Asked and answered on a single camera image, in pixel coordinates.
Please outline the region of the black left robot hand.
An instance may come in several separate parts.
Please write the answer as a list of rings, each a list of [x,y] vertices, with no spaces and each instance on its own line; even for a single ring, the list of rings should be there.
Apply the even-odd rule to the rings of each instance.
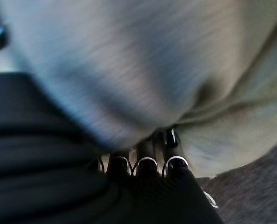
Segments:
[[[167,175],[155,144],[113,152],[103,171],[94,145],[23,73],[0,73],[0,224],[220,224],[173,130]]]

